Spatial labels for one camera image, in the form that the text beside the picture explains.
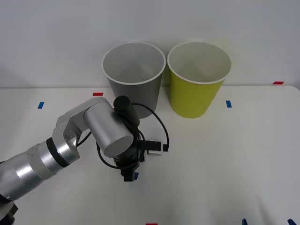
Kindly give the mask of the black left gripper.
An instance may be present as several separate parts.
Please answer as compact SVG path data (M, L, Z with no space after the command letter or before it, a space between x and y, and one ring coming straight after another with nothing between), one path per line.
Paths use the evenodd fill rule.
M130 147L120 155L114 157L116 166L121 170L121 175L124 182L133 182L137 180L139 173L135 171L137 165L139 165L142 151L138 150L138 141L144 140L143 134L140 134L138 128L133 132L133 143Z

